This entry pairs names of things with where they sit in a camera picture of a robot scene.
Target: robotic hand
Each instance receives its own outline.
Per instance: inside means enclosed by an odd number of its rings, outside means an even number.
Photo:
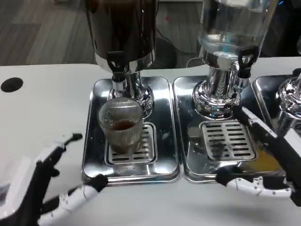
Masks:
[[[217,170],[216,181],[226,187],[256,196],[291,198],[301,206],[301,138],[294,129],[279,137],[261,119],[245,107],[233,106],[233,116],[246,125],[285,171],[285,176],[254,177],[244,175],[237,166]]]
[[[48,226],[71,214],[93,199],[108,184],[106,176],[98,175],[43,203],[52,177],[59,175],[55,165],[66,146],[82,139],[73,134],[61,145],[45,149],[35,161],[23,158],[9,181],[0,183],[0,226]]]

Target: gray carpet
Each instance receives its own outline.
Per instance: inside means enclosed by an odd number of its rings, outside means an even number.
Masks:
[[[201,7],[195,2],[159,5],[157,28],[180,50],[177,68],[197,56]],[[0,65],[93,64],[82,0],[0,0],[0,53]]]

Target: cable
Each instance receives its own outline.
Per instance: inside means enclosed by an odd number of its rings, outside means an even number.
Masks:
[[[158,14],[158,11],[159,11],[159,0],[157,0],[157,11],[156,11],[156,16]],[[167,38],[166,36],[164,36],[161,31],[159,31],[159,29],[157,28],[157,32],[160,34],[160,36],[165,39],[166,41],[168,41],[174,48],[176,51],[180,52],[180,53],[183,53],[183,54],[197,54],[197,52],[185,52],[185,51],[182,51],[182,50],[179,50],[170,40],[169,38]]]
[[[200,60],[200,58],[198,58],[198,57],[191,58],[189,61],[187,61],[186,68],[188,68],[188,64],[189,64],[190,61],[192,61],[192,60]]]
[[[161,33],[161,31],[158,30],[158,28],[157,28],[157,32],[160,34],[160,36],[161,36],[163,39],[165,39],[166,41],[168,41],[168,42],[175,48],[175,50],[177,50],[178,52],[183,53],[183,54],[195,54],[195,55],[197,54],[196,52],[185,52],[185,51],[179,50],[176,46],[174,46],[174,44],[173,44],[167,37],[165,37],[165,36]]]

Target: black cable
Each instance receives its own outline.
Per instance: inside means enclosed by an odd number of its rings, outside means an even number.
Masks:
[[[159,0],[157,0],[157,11],[156,11],[156,16],[157,16],[157,14],[158,14],[158,11],[159,11]],[[182,51],[182,50],[179,50],[170,40],[169,40],[169,38],[167,38],[166,36],[164,36],[162,33],[161,33],[161,31],[159,31],[159,29],[157,28],[156,29],[157,30],[157,32],[159,33],[159,35],[163,38],[163,39],[165,39],[166,41],[168,41],[174,48],[175,48],[175,50],[176,51],[178,51],[179,53],[182,53],[182,54],[196,54],[197,55],[197,52],[185,52],[185,51]]]
[[[165,37],[165,36],[161,33],[161,31],[158,30],[158,28],[157,28],[157,32],[160,34],[160,36],[161,36],[163,39],[165,39],[166,41],[168,41],[168,42],[175,48],[175,50],[177,50],[178,52],[183,53],[183,54],[195,54],[195,55],[197,55],[197,52],[185,52],[185,51],[179,50],[176,46],[174,46],[174,44],[173,44],[167,37]]]

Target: black circular hole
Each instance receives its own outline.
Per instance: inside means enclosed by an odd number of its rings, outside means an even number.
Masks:
[[[6,93],[15,92],[23,86],[23,80],[20,78],[10,78],[1,84],[1,90]]]

